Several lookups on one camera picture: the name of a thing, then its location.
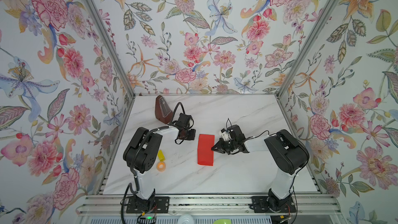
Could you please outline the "white round object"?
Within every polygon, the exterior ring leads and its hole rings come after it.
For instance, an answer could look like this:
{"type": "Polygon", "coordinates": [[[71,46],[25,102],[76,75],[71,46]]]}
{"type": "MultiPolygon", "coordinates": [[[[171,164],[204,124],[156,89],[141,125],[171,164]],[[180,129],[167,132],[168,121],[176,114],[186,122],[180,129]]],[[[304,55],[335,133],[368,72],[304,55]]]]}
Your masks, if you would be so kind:
{"type": "Polygon", "coordinates": [[[179,217],[177,224],[195,224],[195,219],[189,214],[183,214],[179,217]]]}

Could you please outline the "red square paper sheet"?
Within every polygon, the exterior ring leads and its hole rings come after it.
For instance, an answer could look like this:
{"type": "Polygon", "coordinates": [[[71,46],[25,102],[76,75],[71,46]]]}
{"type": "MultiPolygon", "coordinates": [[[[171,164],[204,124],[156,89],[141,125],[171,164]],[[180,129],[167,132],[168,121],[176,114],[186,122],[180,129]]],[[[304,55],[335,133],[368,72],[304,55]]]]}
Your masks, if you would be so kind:
{"type": "Polygon", "coordinates": [[[198,140],[198,164],[202,166],[214,165],[214,152],[211,148],[215,144],[215,136],[200,134],[198,140]]]}

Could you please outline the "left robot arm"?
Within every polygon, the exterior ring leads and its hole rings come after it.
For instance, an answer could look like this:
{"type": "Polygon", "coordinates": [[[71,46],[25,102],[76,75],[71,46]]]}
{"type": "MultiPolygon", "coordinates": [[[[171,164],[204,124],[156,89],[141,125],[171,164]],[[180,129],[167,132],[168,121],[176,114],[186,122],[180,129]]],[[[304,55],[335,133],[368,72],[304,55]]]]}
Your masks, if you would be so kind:
{"type": "Polygon", "coordinates": [[[192,116],[181,113],[169,125],[152,130],[144,127],[137,129],[123,153],[123,160],[134,176],[135,189],[130,187],[133,194],[142,200],[149,200],[154,196],[154,185],[144,174],[155,164],[161,142],[171,140],[180,145],[184,141],[193,141],[196,133],[193,125],[192,116]]]}

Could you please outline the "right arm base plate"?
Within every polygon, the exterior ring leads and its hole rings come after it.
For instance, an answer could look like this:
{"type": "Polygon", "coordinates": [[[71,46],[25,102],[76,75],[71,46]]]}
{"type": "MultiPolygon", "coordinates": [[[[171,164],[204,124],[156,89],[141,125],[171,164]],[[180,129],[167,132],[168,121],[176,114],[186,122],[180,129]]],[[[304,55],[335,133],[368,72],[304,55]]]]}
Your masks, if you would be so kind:
{"type": "Polygon", "coordinates": [[[255,213],[296,213],[296,206],[291,196],[282,200],[272,196],[251,197],[249,208],[255,213]]]}

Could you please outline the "aluminium front rail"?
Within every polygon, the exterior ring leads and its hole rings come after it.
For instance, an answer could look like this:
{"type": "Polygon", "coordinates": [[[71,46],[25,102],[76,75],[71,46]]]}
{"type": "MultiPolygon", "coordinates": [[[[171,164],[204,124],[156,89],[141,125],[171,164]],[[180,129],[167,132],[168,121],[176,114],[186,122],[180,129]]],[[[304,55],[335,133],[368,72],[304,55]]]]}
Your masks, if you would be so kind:
{"type": "MultiPolygon", "coordinates": [[[[256,215],[250,207],[252,195],[168,195],[169,212],[166,215],[256,215]]],[[[84,198],[77,208],[79,216],[119,216],[123,195],[94,195],[84,198]]],[[[279,214],[340,215],[337,200],[325,194],[297,194],[293,203],[279,214]]]]}

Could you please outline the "brown wooden metronome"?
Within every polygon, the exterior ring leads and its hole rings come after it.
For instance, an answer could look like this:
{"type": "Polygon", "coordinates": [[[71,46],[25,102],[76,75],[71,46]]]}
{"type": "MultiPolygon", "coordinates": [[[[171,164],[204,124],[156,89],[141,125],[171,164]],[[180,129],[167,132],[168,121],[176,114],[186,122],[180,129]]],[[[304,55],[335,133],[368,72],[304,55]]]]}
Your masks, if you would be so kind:
{"type": "Polygon", "coordinates": [[[161,95],[157,96],[155,99],[154,114],[155,118],[164,124],[169,124],[173,117],[173,111],[168,105],[166,99],[161,95]]]}

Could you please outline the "yellow block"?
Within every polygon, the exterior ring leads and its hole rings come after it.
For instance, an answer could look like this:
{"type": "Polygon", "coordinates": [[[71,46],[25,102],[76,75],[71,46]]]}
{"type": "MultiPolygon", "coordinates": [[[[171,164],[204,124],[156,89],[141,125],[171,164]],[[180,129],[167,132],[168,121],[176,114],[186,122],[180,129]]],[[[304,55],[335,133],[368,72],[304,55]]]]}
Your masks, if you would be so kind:
{"type": "Polygon", "coordinates": [[[164,156],[162,150],[158,151],[158,159],[159,159],[160,162],[164,162],[165,161],[165,156],[164,156]]]}

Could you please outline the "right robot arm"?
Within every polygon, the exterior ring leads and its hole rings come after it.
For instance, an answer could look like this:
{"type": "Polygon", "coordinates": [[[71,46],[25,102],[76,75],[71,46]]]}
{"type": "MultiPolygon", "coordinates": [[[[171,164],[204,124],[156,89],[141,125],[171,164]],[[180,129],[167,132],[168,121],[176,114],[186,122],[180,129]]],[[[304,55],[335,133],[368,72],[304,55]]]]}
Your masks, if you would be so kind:
{"type": "Polygon", "coordinates": [[[310,159],[306,147],[286,129],[273,134],[266,130],[247,138],[238,125],[232,125],[220,131],[220,139],[211,150],[227,155],[270,152],[278,171],[269,193],[279,201],[291,197],[295,178],[310,159]]]}

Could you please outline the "green object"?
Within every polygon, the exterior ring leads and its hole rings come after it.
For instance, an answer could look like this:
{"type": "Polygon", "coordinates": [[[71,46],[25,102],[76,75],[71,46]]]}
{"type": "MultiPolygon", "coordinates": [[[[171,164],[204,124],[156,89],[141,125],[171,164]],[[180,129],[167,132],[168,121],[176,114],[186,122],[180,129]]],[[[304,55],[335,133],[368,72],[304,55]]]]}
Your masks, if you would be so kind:
{"type": "Polygon", "coordinates": [[[232,224],[232,221],[230,219],[218,219],[213,224],[232,224]]]}

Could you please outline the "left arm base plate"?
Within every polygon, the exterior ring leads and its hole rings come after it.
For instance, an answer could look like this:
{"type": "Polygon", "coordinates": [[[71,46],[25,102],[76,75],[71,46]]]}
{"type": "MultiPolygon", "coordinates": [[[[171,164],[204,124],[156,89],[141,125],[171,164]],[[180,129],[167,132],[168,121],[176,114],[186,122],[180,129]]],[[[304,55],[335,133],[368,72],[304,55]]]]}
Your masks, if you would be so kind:
{"type": "Polygon", "coordinates": [[[167,214],[170,207],[170,197],[152,197],[143,200],[137,196],[129,197],[125,204],[127,214],[157,213],[167,214]]]}

